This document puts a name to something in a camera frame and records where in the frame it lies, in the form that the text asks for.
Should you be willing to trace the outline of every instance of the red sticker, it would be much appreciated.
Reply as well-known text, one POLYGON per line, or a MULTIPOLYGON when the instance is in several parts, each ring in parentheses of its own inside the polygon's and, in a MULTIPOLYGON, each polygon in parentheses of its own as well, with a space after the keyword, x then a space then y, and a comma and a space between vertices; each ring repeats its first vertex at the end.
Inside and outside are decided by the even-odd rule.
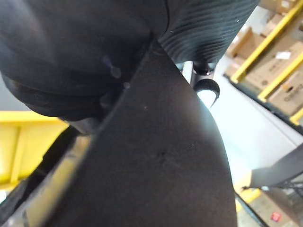
POLYGON ((273 214, 271 215, 271 219, 275 222, 279 222, 281 220, 281 214, 273 212, 273 214))

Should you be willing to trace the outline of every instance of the yellow shelving rack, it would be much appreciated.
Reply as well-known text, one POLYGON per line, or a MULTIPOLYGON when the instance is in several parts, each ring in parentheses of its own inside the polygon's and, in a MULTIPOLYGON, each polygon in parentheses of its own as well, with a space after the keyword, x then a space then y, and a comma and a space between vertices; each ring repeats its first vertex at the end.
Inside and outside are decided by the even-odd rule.
POLYGON ((67 127, 32 111, 0 111, 0 190, 11 191, 30 175, 67 127))
MULTIPOLYGON (((280 23, 275 27, 275 29, 265 38, 265 40, 258 46, 258 48, 249 56, 249 58, 240 66, 240 68, 234 73, 230 78, 231 82, 234 84, 240 83, 248 71, 253 68, 253 63, 255 63, 262 53, 270 48, 271 44, 275 42, 276 39, 283 33, 285 28, 287 28, 298 16, 303 12, 303 0, 299 0, 296 6, 289 11, 287 15, 280 21, 280 23)), ((271 84, 269 84, 263 91, 257 95, 257 99, 263 103, 267 102, 268 96, 287 78, 292 72, 296 70, 301 64, 303 64, 303 53, 301 53, 271 84)), ((293 125, 300 125, 299 120, 303 117, 303 108, 296 114, 291 116, 288 120, 293 125)))

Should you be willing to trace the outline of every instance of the warehouse shelf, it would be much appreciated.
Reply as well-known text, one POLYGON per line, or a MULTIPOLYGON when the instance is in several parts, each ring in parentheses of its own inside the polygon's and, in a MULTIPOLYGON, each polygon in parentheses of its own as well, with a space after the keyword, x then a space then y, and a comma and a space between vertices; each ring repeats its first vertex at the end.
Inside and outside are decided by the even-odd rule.
POLYGON ((301 53, 267 88, 265 88, 258 98, 262 102, 266 102, 266 98, 270 95, 275 88, 277 88, 296 68, 303 63, 303 53, 301 53))
POLYGON ((255 51, 246 59, 246 61, 238 68, 238 70, 229 78, 232 85, 238 90, 245 93, 254 101, 261 104, 271 113, 279 117, 285 123, 297 130, 303 135, 303 127, 299 120, 303 118, 303 108, 292 116, 286 115, 267 99, 275 92, 279 86, 284 83, 298 67, 303 65, 303 53, 300 53, 269 85, 264 88, 256 88, 245 78, 253 71, 259 61, 286 35, 289 34, 293 25, 303 18, 303 0, 299 0, 296 6, 291 9, 283 19, 277 24, 275 29, 263 40, 263 42, 255 49, 255 51))
POLYGON ((239 69, 231 77, 231 81, 235 84, 243 79, 247 70, 250 69, 252 64, 259 58, 259 56, 274 42, 275 39, 283 32, 285 27, 290 24, 296 15, 301 13, 303 9, 303 0, 299 0, 296 6, 289 11, 275 29, 266 37, 266 39, 257 47, 257 49, 249 56, 249 58, 239 67, 239 69))
POLYGON ((303 117, 303 108, 301 110, 299 110, 296 114, 294 114, 293 116, 290 117, 290 121, 294 124, 294 125, 300 125, 299 120, 300 118, 303 117))
POLYGON ((67 126, 32 111, 0 112, 0 190, 12 190, 30 175, 67 126))

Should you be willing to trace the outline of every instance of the ribbed black cushion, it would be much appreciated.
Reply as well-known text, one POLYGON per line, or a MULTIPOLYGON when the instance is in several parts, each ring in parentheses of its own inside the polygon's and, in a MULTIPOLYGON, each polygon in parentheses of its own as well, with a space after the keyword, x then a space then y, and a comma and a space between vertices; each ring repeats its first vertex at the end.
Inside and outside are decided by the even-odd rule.
POLYGON ((216 64, 258 0, 192 0, 160 42, 174 62, 216 64))

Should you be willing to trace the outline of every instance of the yellow metal beam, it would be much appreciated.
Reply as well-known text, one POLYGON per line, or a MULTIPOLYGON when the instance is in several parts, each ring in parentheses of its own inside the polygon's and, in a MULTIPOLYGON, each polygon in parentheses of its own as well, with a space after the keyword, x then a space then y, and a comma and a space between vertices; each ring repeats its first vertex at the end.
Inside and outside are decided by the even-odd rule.
POLYGON ((10 182, 15 183, 18 181, 20 167, 22 162, 22 155, 25 149, 25 144, 27 141, 27 127, 22 127, 19 130, 18 142, 15 151, 15 156, 13 160, 12 170, 10 173, 10 182))
POLYGON ((263 40, 263 42, 255 49, 248 59, 240 66, 240 68, 231 77, 231 81, 239 83, 246 76, 246 69, 258 58, 258 56, 267 48, 267 46, 282 32, 284 27, 292 20, 292 18, 303 8, 303 0, 299 0, 294 8, 280 21, 275 29, 263 40))
POLYGON ((258 99, 266 102, 270 93, 278 87, 298 66, 303 62, 303 53, 301 53, 270 85, 268 85, 259 95, 258 99))
POLYGON ((14 183, 4 183, 4 184, 0 184, 0 191, 4 190, 6 192, 10 192, 12 191, 20 182, 16 181, 14 183))
POLYGON ((38 113, 35 113, 33 111, 0 111, 0 123, 8 123, 8 124, 30 123, 30 124, 32 124, 35 122, 58 123, 58 122, 60 122, 60 120, 55 117, 46 117, 46 116, 40 115, 38 113))
POLYGON ((294 124, 294 125, 300 125, 299 120, 300 118, 303 117, 303 108, 301 110, 299 110, 295 115, 290 117, 290 121, 294 124))

